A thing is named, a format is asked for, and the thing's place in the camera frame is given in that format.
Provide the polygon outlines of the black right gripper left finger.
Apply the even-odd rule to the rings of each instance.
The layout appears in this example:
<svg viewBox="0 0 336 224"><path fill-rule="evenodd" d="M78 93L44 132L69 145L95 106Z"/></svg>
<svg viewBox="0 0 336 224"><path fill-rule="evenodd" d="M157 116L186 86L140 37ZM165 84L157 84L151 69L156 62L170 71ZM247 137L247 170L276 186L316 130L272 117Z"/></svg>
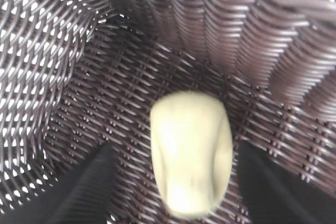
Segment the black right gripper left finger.
<svg viewBox="0 0 336 224"><path fill-rule="evenodd" d="M111 144L100 145L44 192L1 215L1 223L105 223L117 157Z"/></svg>

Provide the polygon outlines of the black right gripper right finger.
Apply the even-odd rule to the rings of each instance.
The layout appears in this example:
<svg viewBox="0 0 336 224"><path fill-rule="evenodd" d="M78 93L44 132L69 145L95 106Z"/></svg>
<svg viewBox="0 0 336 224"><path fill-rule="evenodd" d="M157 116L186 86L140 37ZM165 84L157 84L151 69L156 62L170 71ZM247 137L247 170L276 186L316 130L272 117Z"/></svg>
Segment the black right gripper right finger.
<svg viewBox="0 0 336 224"><path fill-rule="evenodd" d="M248 141L239 144L237 180L252 223L335 223L335 197L274 163Z"/></svg>

